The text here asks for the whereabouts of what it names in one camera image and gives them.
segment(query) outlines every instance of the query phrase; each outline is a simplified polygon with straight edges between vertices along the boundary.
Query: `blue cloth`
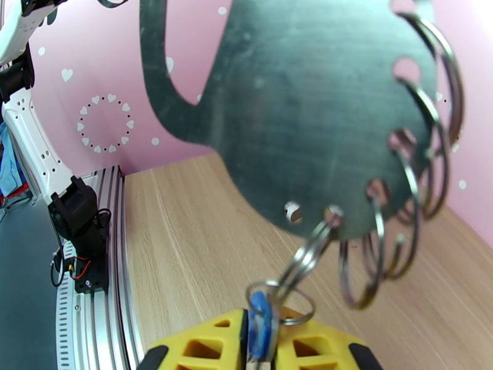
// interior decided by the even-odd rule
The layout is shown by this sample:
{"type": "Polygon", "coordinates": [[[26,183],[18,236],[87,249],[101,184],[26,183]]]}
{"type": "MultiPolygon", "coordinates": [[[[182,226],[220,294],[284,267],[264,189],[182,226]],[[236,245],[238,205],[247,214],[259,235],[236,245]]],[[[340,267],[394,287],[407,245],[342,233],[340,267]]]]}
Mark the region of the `blue cloth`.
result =
{"type": "Polygon", "coordinates": [[[5,123],[0,124],[0,142],[4,146],[2,163],[0,164],[0,192],[4,197],[7,197],[20,188],[23,182],[5,123]]]}

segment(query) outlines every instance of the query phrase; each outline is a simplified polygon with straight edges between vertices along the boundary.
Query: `black wire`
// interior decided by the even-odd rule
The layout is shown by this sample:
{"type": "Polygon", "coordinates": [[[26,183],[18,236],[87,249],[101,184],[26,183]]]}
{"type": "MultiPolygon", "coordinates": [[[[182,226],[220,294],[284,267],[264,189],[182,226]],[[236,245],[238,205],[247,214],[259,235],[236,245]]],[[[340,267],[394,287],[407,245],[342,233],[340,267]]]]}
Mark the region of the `black wire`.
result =
{"type": "Polygon", "coordinates": [[[101,4],[102,6],[104,6],[106,8],[116,8],[116,7],[120,7],[122,4],[127,3],[129,0],[122,0],[119,3],[113,3],[113,2],[110,2],[109,0],[97,0],[97,1],[99,2],[99,4],[101,4]]]}
{"type": "Polygon", "coordinates": [[[54,286],[55,288],[58,288],[62,285],[62,282],[63,282],[63,270],[62,270],[62,267],[63,267],[63,264],[60,265],[60,272],[59,272],[59,277],[60,277],[60,273],[62,273],[62,277],[60,278],[60,281],[59,282],[54,282],[53,281],[53,270],[55,268],[55,262],[52,262],[51,263],[51,269],[50,269],[50,280],[51,280],[51,285],[54,286]]]}
{"type": "Polygon", "coordinates": [[[112,212],[109,208],[100,208],[98,211],[97,211],[98,214],[101,214],[101,213],[107,213],[108,214],[108,221],[111,220],[112,218],[112,212]]]}
{"type": "Polygon", "coordinates": [[[60,269],[59,269],[59,278],[60,278],[60,281],[59,282],[54,282],[53,281],[53,269],[55,268],[56,255],[53,257],[53,262],[51,263],[50,280],[51,280],[51,284],[55,288],[58,288],[58,287],[60,287],[62,285],[62,282],[63,282],[63,274],[65,273],[65,270],[63,269],[65,267],[65,256],[63,255],[62,241],[60,240],[60,235],[58,234],[57,228],[55,227],[55,222],[53,220],[53,216],[51,215],[50,212],[48,214],[50,216],[51,225],[53,226],[53,230],[55,231],[55,235],[57,236],[58,247],[59,247],[59,252],[60,252],[60,269]]]}

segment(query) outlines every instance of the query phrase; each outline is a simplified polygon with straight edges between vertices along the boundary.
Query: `teapot-shaped metal plate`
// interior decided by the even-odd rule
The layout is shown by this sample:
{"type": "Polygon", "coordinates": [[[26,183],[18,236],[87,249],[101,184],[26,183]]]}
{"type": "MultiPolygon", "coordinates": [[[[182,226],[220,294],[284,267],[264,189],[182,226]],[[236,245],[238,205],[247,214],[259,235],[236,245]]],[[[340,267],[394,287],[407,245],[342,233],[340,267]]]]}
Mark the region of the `teapot-shaped metal plate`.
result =
{"type": "MultiPolygon", "coordinates": [[[[420,14],[430,0],[415,0],[420,14]]],[[[410,197],[388,138],[416,139],[413,168],[427,167],[430,125],[393,75],[402,57],[435,92],[436,63],[391,0],[233,0],[198,105],[175,90],[164,55],[167,0],[141,0],[141,54],[152,108],[175,137],[214,148],[246,200],[270,222],[307,237],[324,209],[344,212],[341,240],[375,228],[365,187],[382,179],[395,214],[410,197]],[[298,224],[283,212],[303,213],[298,224]]]]}

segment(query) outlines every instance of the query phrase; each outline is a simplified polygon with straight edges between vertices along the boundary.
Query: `blue plastic tag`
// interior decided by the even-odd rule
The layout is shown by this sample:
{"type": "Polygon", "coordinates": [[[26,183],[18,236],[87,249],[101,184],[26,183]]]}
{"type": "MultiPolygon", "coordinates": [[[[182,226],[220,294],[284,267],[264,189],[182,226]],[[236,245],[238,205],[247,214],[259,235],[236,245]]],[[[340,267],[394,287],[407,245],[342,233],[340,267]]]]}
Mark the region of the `blue plastic tag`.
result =
{"type": "Polygon", "coordinates": [[[266,361],[272,334],[272,308],[263,292],[250,297],[251,304],[262,314],[248,310],[248,353],[255,361],[266,361]]]}

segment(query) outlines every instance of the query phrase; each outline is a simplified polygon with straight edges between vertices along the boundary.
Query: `cable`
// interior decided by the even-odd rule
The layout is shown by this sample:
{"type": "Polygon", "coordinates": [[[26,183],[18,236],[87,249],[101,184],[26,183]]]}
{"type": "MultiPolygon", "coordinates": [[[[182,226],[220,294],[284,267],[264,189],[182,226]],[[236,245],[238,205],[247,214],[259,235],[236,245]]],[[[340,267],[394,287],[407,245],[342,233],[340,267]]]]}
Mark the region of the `cable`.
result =
{"type": "Polygon", "coordinates": [[[88,271],[88,268],[89,268],[89,265],[92,263],[92,261],[88,261],[86,263],[86,266],[84,267],[84,269],[82,270],[82,272],[78,275],[78,276],[70,276],[72,279],[74,280],[79,280],[81,277],[83,277],[86,272],[88,271]]]}
{"type": "Polygon", "coordinates": [[[55,222],[53,221],[53,216],[51,215],[51,213],[48,213],[48,215],[50,216],[50,221],[51,221],[51,225],[53,226],[53,230],[55,231],[55,235],[57,236],[57,240],[58,240],[58,252],[56,252],[55,254],[53,254],[53,260],[51,261],[51,270],[50,270],[50,280],[51,280],[51,284],[55,287],[55,288],[58,288],[62,285],[62,282],[63,282],[63,274],[65,272],[64,270],[64,267],[65,267],[65,255],[63,254],[63,244],[62,244],[62,241],[60,240],[60,235],[58,234],[58,231],[57,231],[57,228],[55,227],[55,222]],[[57,261],[57,259],[59,258],[59,281],[58,282],[54,282],[53,281],[53,270],[55,268],[55,263],[57,261]]]}
{"type": "Polygon", "coordinates": [[[106,8],[116,8],[116,7],[120,7],[122,4],[127,3],[129,0],[122,0],[119,3],[113,3],[113,2],[110,2],[109,0],[97,0],[97,1],[99,2],[99,4],[101,4],[102,6],[104,6],[106,8]]]}
{"type": "Polygon", "coordinates": [[[100,208],[98,211],[98,216],[101,215],[102,213],[108,214],[108,222],[112,219],[112,212],[109,208],[100,208]]]}

